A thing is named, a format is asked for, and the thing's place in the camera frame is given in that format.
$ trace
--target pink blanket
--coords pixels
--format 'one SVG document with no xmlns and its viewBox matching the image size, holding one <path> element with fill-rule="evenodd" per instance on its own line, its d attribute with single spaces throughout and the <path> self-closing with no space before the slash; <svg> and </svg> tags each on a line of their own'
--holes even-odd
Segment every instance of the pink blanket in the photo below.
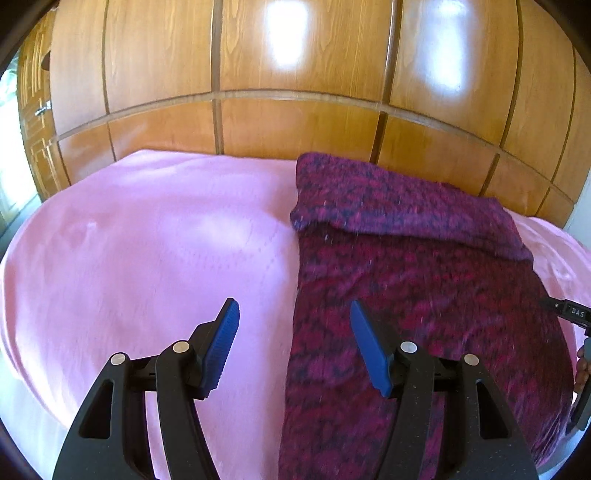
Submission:
<svg viewBox="0 0 591 480">
<path fill-rule="evenodd" d="M 234 296 L 241 326 L 197 409 L 222 479 L 277 478 L 295 167 L 140 151 L 46 202 L 0 264 L 0 345 L 42 405 L 68 427 L 112 353 L 157 354 Z M 513 217 L 548 292 L 591 304 L 589 252 L 543 220 Z M 565 336 L 574 353 L 570 325 Z M 148 427 L 156 474 L 168 478 L 152 396 Z"/>
</svg>

